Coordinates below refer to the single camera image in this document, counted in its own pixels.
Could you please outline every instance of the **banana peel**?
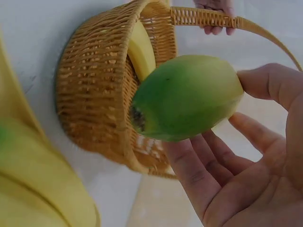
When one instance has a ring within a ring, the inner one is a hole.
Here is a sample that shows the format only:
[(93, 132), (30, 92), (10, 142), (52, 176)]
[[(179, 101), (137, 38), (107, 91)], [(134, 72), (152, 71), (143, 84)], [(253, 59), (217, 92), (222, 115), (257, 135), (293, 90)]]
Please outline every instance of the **banana peel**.
[(142, 22), (138, 20), (133, 28), (127, 54), (140, 82), (156, 68), (156, 60), (150, 38)]
[(0, 175), (0, 226), (69, 227), (43, 198), (2, 175)]
[(76, 174), (13, 119), (0, 121), (0, 173), (35, 191), (71, 227), (95, 227), (94, 201)]
[[(44, 198), (69, 227), (99, 227), (100, 215), (93, 200), (70, 164), (51, 145), (28, 105), (8, 61), (1, 35), (0, 121), (3, 124), (0, 140), (4, 146), (0, 147), (0, 175), (19, 181)], [(10, 141), (4, 139), (9, 135)]]

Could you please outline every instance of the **white table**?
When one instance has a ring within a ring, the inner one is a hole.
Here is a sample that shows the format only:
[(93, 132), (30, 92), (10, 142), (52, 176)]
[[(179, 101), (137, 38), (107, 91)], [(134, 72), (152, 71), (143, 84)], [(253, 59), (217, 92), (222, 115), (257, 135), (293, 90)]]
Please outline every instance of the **white table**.
[[(48, 137), (67, 157), (97, 202), (103, 227), (126, 226), (141, 176), (100, 155), (82, 151), (67, 139), (54, 111), (53, 77), (61, 51), (74, 29), (87, 18), (125, 2), (0, 0), (0, 26), (14, 70)], [(303, 62), (303, 25), (300, 23), (303, 3), (298, 0), (289, 2), (237, 1), (236, 12), (273, 32)], [(191, 0), (173, 0), (172, 3), (193, 6)], [(282, 10), (288, 10), (289, 15), (281, 14)], [(191, 35), (181, 35), (184, 31)], [(272, 61), (294, 66), (279, 48), (247, 32), (237, 31), (232, 37), (224, 34), (206, 36), (196, 27), (178, 27), (177, 34), (180, 54), (219, 56), (228, 59), (237, 69)], [(245, 97), (240, 111), (284, 133), (286, 112), (275, 103)], [(253, 160), (259, 158), (258, 153), (248, 152), (253, 148), (229, 126), (222, 126), (219, 133), (239, 155)], [(198, 226), (195, 218), (191, 223), (188, 226)]]

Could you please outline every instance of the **green mango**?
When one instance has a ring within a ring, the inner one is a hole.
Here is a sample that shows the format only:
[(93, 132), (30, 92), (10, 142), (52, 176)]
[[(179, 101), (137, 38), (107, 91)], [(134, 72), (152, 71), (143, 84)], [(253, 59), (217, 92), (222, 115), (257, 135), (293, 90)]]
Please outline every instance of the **green mango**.
[(141, 83), (129, 116), (140, 135), (185, 140), (231, 117), (243, 94), (237, 73), (227, 61), (182, 55), (161, 64)]

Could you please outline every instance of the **hand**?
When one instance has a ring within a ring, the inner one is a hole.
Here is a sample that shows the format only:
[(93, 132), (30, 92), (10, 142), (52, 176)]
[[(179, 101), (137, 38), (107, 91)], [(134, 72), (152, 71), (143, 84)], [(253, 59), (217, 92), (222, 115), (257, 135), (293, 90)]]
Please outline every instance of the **hand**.
[(212, 131), (163, 143), (205, 227), (298, 227), (303, 223), (303, 73), (269, 64), (238, 73), (244, 90), (288, 111), (286, 138), (240, 113), (230, 123), (261, 152), (236, 156)]
[[(225, 12), (228, 16), (234, 17), (232, 0), (194, 0), (194, 3), (197, 8), (212, 9), (218, 12)], [(223, 30), (222, 27), (212, 27), (212, 26), (204, 27), (204, 32), (207, 35), (211, 33), (217, 35), (221, 33), (222, 30)], [(232, 35), (234, 31), (235, 31), (234, 28), (226, 28), (227, 35)]]

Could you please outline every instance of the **wicker basket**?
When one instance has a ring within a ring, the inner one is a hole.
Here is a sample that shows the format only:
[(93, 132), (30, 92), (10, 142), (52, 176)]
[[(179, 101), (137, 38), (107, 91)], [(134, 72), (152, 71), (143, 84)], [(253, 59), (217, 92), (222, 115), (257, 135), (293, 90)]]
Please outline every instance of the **wicker basket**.
[(176, 178), (158, 141), (132, 129), (128, 108), (139, 83), (127, 57), (132, 28), (141, 20), (156, 64), (176, 57), (175, 26), (234, 27), (261, 35), (289, 50), (268, 31), (244, 19), (206, 10), (171, 7), (162, 0), (133, 0), (92, 17), (68, 42), (56, 78), (56, 107), (62, 126), (81, 148), (150, 175)]

